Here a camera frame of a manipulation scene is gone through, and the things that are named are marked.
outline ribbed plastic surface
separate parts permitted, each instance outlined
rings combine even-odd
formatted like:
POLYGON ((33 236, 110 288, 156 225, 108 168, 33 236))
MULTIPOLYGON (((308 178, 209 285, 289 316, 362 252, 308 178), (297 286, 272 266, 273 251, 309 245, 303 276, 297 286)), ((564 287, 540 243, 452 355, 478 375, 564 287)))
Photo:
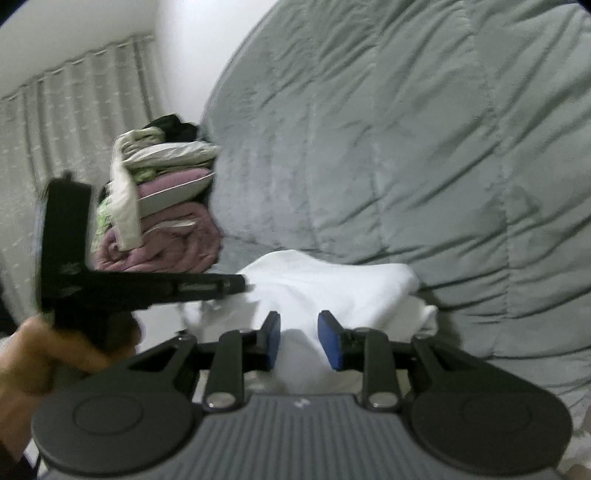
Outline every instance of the ribbed plastic surface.
MULTIPOLYGON (((432 458, 409 437, 396 415, 370 413, 360 408, 352 395, 301 398, 253 395, 240 411, 206 417, 195 437, 169 461, 125 478, 485 479, 432 458)), ((514 478, 559 480, 561 476, 548 470, 514 478)), ((46 480, 72 479, 78 480, 58 472, 46 476, 46 480)))

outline circular pad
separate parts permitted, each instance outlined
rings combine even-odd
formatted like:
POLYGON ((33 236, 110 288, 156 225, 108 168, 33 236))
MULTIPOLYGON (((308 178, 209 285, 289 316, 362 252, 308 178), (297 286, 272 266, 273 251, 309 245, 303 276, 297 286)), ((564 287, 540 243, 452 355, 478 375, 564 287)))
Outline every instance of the circular pad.
POLYGON ((51 466, 71 475, 122 476, 173 455, 195 424, 180 393, 50 395, 33 418, 33 437, 51 466))
POLYGON ((423 446, 479 475, 525 475, 556 466, 571 435, 568 411, 542 393, 427 391, 410 411, 423 446))

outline quilted bedspread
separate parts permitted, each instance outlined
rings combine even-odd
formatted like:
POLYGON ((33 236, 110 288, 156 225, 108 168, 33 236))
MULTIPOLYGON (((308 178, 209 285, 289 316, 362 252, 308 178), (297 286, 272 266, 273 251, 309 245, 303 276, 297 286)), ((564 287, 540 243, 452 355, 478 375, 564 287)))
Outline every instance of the quilted bedspread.
MULTIPOLYGON (((440 334, 591 403, 591 17, 563 0, 282 0, 204 116, 218 270, 409 264, 440 334)), ((570 453, 588 446, 577 430, 570 453)))

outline white curtain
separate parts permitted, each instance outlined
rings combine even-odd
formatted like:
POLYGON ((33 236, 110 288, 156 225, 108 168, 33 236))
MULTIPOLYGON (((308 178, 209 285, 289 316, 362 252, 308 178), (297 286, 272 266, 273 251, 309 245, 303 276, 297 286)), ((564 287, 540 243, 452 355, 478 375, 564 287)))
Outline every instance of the white curtain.
POLYGON ((163 114, 152 48, 150 36, 108 45, 0 100, 0 268, 20 318, 35 311, 33 226, 46 182, 71 170, 102 187, 114 139, 163 114))

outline logo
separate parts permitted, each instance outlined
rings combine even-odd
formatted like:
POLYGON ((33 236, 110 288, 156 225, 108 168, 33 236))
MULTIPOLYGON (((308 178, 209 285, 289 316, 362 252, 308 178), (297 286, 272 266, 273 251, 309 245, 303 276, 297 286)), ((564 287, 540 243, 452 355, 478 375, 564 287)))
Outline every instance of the logo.
POLYGON ((312 402, 310 400, 308 400, 307 398, 301 398, 301 399, 296 400, 294 402, 294 407, 297 407, 300 410, 304 410, 304 408, 307 408, 310 405, 312 405, 312 402))
POLYGON ((217 288, 216 284, 202 284, 202 283, 181 283, 178 286, 180 291, 210 291, 217 288))
POLYGON ((82 268, 79 263, 71 262, 65 263, 60 267, 60 273, 62 275, 76 275, 80 273, 82 268))

